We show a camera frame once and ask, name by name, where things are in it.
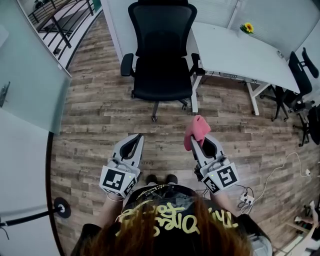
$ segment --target wire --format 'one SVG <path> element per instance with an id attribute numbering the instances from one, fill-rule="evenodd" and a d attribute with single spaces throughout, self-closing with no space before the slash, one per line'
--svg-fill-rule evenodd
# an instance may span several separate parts
<path id="1" fill-rule="evenodd" d="M 288 158 L 289 156 L 293 155 L 293 154 L 296 154 L 296 156 L 298 157 L 298 160 L 299 160 L 300 176 L 301 176 L 302 178 L 308 177 L 308 175 L 302 175 L 302 174 L 301 174 L 301 161 L 300 161 L 299 155 L 298 155 L 296 152 L 290 153 L 290 154 L 288 154 L 288 155 L 286 156 L 286 158 L 285 158 L 285 160 L 284 160 L 284 162 L 283 162 L 283 165 L 282 165 L 281 167 L 274 168 L 273 171 L 272 171 L 272 172 L 270 173 L 270 175 L 268 176 L 268 178 L 266 178 L 265 185 L 264 185 L 264 189 L 263 189 L 261 195 L 260 195 L 256 200 L 254 200 L 254 201 L 258 201 L 258 200 L 264 195 L 264 193 L 265 193 L 265 191 L 266 191 L 266 188 L 267 188 L 268 180 L 269 180 L 269 178 L 271 177 L 271 175 L 275 172 L 275 170 L 277 170 L 277 169 L 282 169 L 282 168 L 285 166 L 286 162 L 287 162 L 287 158 Z"/>
<path id="2" fill-rule="evenodd" d="M 201 197 L 205 197 L 206 194 L 208 193 L 209 189 L 206 187 L 205 189 L 198 189 L 198 190 L 195 190 L 194 192 L 197 192 L 197 191 L 203 191 L 201 193 Z"/>
<path id="3" fill-rule="evenodd" d="M 245 196 L 247 197 L 247 198 L 246 198 L 247 200 L 248 200 L 248 189 L 251 190 L 252 197 L 255 198 L 254 191 L 253 191 L 253 189 L 252 189 L 251 187 L 249 187 L 249 186 L 242 186 L 242 185 L 238 185 L 238 184 L 235 184 L 235 186 L 238 186 L 238 187 L 241 187 L 241 188 L 244 188 L 244 189 L 245 189 Z M 243 210 L 246 209 L 248 206 L 251 205 L 250 209 L 246 212 L 246 214 L 249 215 L 254 203 L 255 203 L 255 201 L 253 201 L 252 204 L 249 204 L 249 203 L 247 203 L 246 201 L 242 201 L 242 202 L 240 202 L 240 203 L 237 205 L 237 207 L 240 208 L 240 213 L 241 213 L 241 214 L 244 214 Z"/>
<path id="4" fill-rule="evenodd" d="M 7 231 L 3 227 L 0 227 L 0 230 L 3 230 L 6 234 L 6 238 L 8 238 L 8 240 L 10 240 Z"/>
<path id="5" fill-rule="evenodd" d="M 110 161 L 113 161 L 115 164 L 116 164 L 116 167 L 115 168 L 118 168 L 119 166 L 124 166 L 125 167 L 125 170 L 122 170 L 124 172 L 127 172 L 127 173 L 132 173 L 132 170 L 130 168 L 128 168 L 125 164 L 123 163 L 119 163 L 119 161 L 117 159 L 115 159 L 114 157 L 110 157 L 108 158 L 108 163 Z"/>
<path id="6" fill-rule="evenodd" d="M 258 201 L 258 200 L 264 195 L 264 193 L 265 193 L 265 191 L 266 191 L 266 188 L 267 188 L 268 180 L 269 180 L 269 178 L 271 177 L 271 175 L 275 172 L 275 170 L 277 170 L 277 169 L 282 169 L 282 168 L 285 166 L 288 157 L 291 156 L 291 155 L 293 155 L 293 154 L 296 154 L 296 156 L 298 157 L 298 160 L 299 160 L 299 173 L 300 173 L 300 176 L 301 176 L 302 178 L 305 178 L 305 177 L 308 177 L 308 176 L 309 176 L 309 175 L 302 175 L 302 174 L 301 174 L 301 161 L 300 161 L 300 158 L 299 158 L 298 153 L 293 152 L 293 153 L 288 154 L 288 155 L 285 157 L 285 159 L 284 159 L 283 165 L 282 165 L 281 167 L 274 168 L 273 171 L 272 171 L 272 172 L 269 174 L 269 176 L 266 178 L 265 185 L 264 185 L 264 189 L 263 189 L 261 195 L 260 195 L 256 200 L 253 201 L 250 209 L 247 211 L 247 214 L 249 214 L 249 213 L 251 212 L 251 210 L 252 210 L 252 208 L 253 208 L 253 206 L 254 206 L 254 203 L 255 203 L 256 201 Z"/>
<path id="7" fill-rule="evenodd" d="M 208 78 L 212 77 L 214 75 L 215 72 L 212 72 L 211 75 L 207 75 L 207 78 L 203 80 L 203 82 L 201 83 L 202 85 L 205 83 L 205 81 L 208 80 Z"/>
<path id="8" fill-rule="evenodd" d="M 254 83 L 256 85 L 258 81 L 257 79 L 251 79 L 251 81 L 242 80 L 238 82 L 238 84 L 244 84 L 244 85 L 246 85 L 247 83 Z"/>

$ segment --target power strip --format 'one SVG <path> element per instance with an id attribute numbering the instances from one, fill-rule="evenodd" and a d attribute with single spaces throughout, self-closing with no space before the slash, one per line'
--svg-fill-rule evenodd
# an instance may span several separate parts
<path id="1" fill-rule="evenodd" d="M 255 199 L 251 195 L 248 195 L 248 194 L 246 195 L 246 193 L 243 193 L 240 196 L 240 200 L 242 202 L 245 202 L 245 203 L 249 204 L 249 205 L 252 205 L 254 203 Z"/>
<path id="2" fill-rule="evenodd" d="M 229 74 L 229 73 L 222 73 L 219 72 L 220 77 L 224 77 L 224 78 L 234 78 L 236 79 L 238 76 L 236 74 Z"/>

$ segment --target yellow flower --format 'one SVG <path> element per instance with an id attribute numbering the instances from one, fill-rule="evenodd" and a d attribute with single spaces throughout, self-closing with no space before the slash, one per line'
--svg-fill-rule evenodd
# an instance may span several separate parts
<path id="1" fill-rule="evenodd" d="M 253 32 L 254 32 L 254 26 L 252 26 L 251 23 L 249 23 L 249 22 L 244 23 L 244 26 L 245 26 L 246 30 L 247 30 L 249 33 L 253 33 Z"/>

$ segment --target chair armrest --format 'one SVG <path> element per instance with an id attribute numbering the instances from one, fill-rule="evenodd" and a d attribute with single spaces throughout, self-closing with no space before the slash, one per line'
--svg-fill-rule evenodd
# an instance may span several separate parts
<path id="1" fill-rule="evenodd" d="M 319 116 L 318 111 L 320 112 L 320 105 L 318 105 L 318 106 L 315 107 L 315 117 L 316 117 L 316 121 L 319 123 L 319 121 L 320 121 L 320 116 Z"/>
<path id="2" fill-rule="evenodd" d="M 200 60 L 199 54 L 192 53 L 191 58 L 192 58 L 193 66 L 189 72 L 190 77 L 194 74 L 194 72 L 197 76 L 204 76 L 206 74 L 206 71 L 203 68 L 199 67 L 199 60 Z"/>
<path id="3" fill-rule="evenodd" d="M 135 77 L 135 72 L 132 68 L 132 63 L 134 61 L 134 54 L 128 53 L 123 56 L 122 62 L 121 62 L 121 76 L 123 77 Z"/>

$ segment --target long hair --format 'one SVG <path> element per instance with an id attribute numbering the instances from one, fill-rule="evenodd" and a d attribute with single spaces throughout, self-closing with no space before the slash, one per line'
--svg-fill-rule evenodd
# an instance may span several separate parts
<path id="1" fill-rule="evenodd" d="M 251 244 L 234 228 L 225 228 L 214 220 L 201 197 L 195 197 L 194 215 L 200 231 L 202 254 L 217 256 L 251 256 Z M 117 232 L 104 227 L 99 234 L 84 243 L 82 256 L 152 256 L 154 255 L 155 205 L 146 203 Z"/>

